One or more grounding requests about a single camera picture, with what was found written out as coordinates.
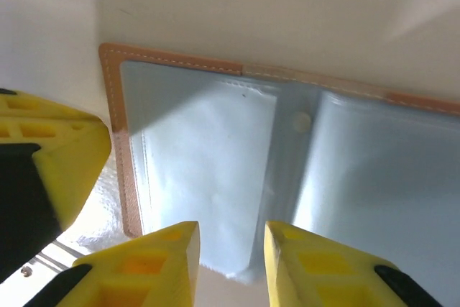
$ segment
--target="card holder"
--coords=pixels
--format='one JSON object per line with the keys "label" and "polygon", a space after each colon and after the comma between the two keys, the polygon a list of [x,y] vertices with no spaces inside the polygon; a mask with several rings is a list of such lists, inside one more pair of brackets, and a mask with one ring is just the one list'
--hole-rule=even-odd
{"label": "card holder", "polygon": [[403,237],[380,227],[405,219],[394,210],[423,218],[436,199],[455,217],[458,104],[125,45],[100,55],[130,236],[199,221],[201,264],[249,283],[268,219],[385,255],[366,234]]}

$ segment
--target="yellow plastic part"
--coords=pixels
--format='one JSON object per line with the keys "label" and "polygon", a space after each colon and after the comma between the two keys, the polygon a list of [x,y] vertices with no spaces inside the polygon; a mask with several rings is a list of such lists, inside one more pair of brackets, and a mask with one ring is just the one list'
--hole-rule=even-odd
{"label": "yellow plastic part", "polygon": [[111,151],[91,114],[17,92],[0,94],[0,143],[37,143],[32,158],[62,230],[76,219]]}
{"label": "yellow plastic part", "polygon": [[75,261],[93,268],[57,307],[191,307],[199,257],[198,222],[144,235]]}
{"label": "yellow plastic part", "polygon": [[406,306],[374,272],[391,262],[290,224],[267,222],[264,255],[271,307]]}

